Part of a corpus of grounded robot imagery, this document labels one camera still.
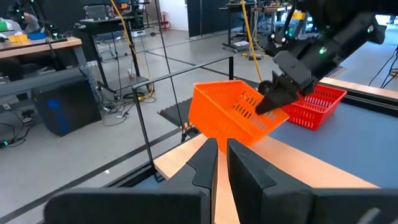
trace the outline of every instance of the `gray floor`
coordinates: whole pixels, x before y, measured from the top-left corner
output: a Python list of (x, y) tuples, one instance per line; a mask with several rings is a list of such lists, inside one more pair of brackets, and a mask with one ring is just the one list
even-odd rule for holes
[[(221, 43), (226, 41), (224, 32), (212, 34), (199, 39), (188, 39), (187, 32), (167, 31), (164, 33), (167, 55), (170, 57), (172, 72), (191, 67), (193, 64), (209, 62), (211, 60), (234, 55), (234, 53), (221, 49)], [(126, 43), (118, 43), (119, 54), (123, 50), (128, 52)], [(143, 46), (149, 51), (144, 54)], [(161, 47), (160, 36), (146, 36), (136, 39), (137, 52), (142, 61), (140, 69), (145, 73), (146, 60), (149, 64), (149, 73), (152, 78), (168, 73), (164, 51)], [(368, 84), (383, 63), (391, 56), (396, 46), (384, 44), (366, 44), (353, 56), (344, 62), (347, 68), (338, 78), (360, 84)], [(235, 74), (239, 77), (258, 81), (253, 62), (243, 59), (239, 54), (235, 56)], [(131, 67), (131, 57), (123, 57), (121, 63), (121, 76), (127, 76), (127, 69)], [(259, 61), (262, 77), (271, 78), (271, 71), (277, 69), (272, 59), (265, 57)], [(107, 60), (103, 64), (109, 81), (118, 80), (116, 61)], [(228, 72), (227, 62), (219, 62), (208, 68), (219, 72)], [(98, 70), (92, 64), (91, 71), (95, 79), (99, 79)], [(382, 83), (385, 72), (375, 79), (373, 85)], [(192, 97), (192, 85), (195, 82), (212, 80), (225, 80), (224, 75), (208, 70), (195, 70), (174, 80), (179, 101)], [(398, 90), (398, 78), (387, 87)], [(169, 80), (156, 84), (154, 95), (157, 101), (152, 104), (142, 104), (144, 119), (148, 130), (149, 140), (174, 130), (176, 127), (160, 117), (157, 112), (174, 104), (172, 87)], [(120, 121), (116, 115), (107, 115), (106, 124)], [(11, 113), (0, 115), (0, 122), (18, 125), (18, 120)], [(0, 136), (10, 136), (9, 129), (0, 127)], [(154, 154), (178, 144), (180, 135), (155, 145)], [(47, 193), (64, 186), (71, 181), (101, 167), (102, 165), (119, 158), (126, 153), (144, 144), (141, 127), (134, 107), (128, 119), (123, 124), (113, 127), (103, 126), (102, 122), (91, 124), (79, 129), (65, 137), (58, 138), (48, 132), (43, 124), (35, 127), (28, 135), (27, 141), (18, 147), (0, 150), (0, 224), (3, 216), (41, 198)], [(119, 165), (103, 172), (100, 175), (82, 183), (84, 187), (99, 187), (129, 170), (147, 162), (146, 152), (142, 152)], [(42, 205), (35, 207), (23, 215), (13, 219), (10, 223), (37, 223), (42, 218)]]

